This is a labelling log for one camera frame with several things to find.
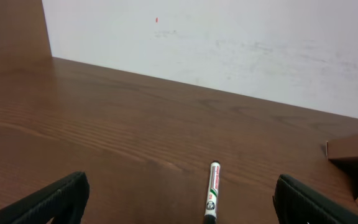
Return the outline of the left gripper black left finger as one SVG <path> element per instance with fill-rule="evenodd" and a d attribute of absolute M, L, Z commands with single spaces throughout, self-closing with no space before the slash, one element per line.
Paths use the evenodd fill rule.
<path fill-rule="evenodd" d="M 0 224 L 79 224 L 89 195 L 86 174 L 76 171 L 0 209 Z"/>

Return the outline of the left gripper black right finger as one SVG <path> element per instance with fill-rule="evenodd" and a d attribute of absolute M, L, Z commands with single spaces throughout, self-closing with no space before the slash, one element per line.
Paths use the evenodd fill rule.
<path fill-rule="evenodd" d="M 358 215 L 287 174 L 277 180 L 273 205 L 280 224 L 358 224 Z"/>

